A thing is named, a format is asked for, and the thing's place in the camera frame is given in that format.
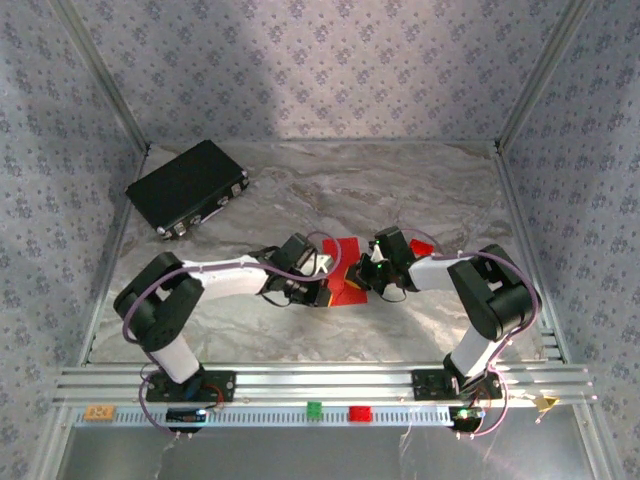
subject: black case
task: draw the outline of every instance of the black case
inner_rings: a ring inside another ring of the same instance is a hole
[[[211,140],[129,185],[127,196],[164,238],[177,238],[218,213],[249,185],[246,170]]]

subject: patterned wallpaper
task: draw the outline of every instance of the patterned wallpaper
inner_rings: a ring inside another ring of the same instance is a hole
[[[600,0],[509,163],[575,361],[640,478],[640,4]]]
[[[147,140],[493,139],[564,0],[76,0]]]
[[[139,153],[48,4],[0,2],[0,478],[26,476],[75,363]]]

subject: red block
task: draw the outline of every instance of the red block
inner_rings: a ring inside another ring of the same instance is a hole
[[[357,305],[361,303],[367,303],[367,292],[360,290],[353,285],[349,285],[344,281],[344,276],[347,273],[347,269],[360,260],[360,246],[358,245],[358,239],[356,237],[338,238],[340,243],[340,249],[342,250],[342,256],[340,263],[335,271],[329,275],[329,290],[331,290],[331,305],[330,307],[338,307],[341,305]],[[338,249],[336,244],[331,239],[326,239],[322,242],[322,248],[324,253],[331,255],[335,260],[338,255]]]
[[[409,248],[411,248],[414,255],[416,255],[417,257],[426,257],[427,255],[431,255],[435,250],[433,245],[421,242],[420,240],[416,240],[415,238],[409,242]]]
[[[349,421],[359,423],[373,422],[371,407],[349,407]]]

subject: marble surface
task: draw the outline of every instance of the marble surface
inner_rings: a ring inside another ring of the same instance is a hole
[[[116,295],[157,254],[182,260],[223,260],[294,232],[323,230],[358,236],[361,244],[391,225],[428,231],[445,250],[496,242],[514,259],[513,232],[489,145],[438,143],[245,143],[221,147],[249,171],[239,198],[178,241],[164,242],[133,211],[96,330],[90,361],[143,362],[121,337]],[[153,146],[144,172],[180,148]],[[374,294],[367,305],[311,309],[273,307],[253,296],[206,299],[184,330],[203,362],[440,361],[469,325],[453,292],[410,294],[400,304]],[[536,331],[507,349],[504,359],[537,359]]]

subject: green block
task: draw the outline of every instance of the green block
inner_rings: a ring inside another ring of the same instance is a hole
[[[307,418],[322,420],[322,402],[307,402]]]

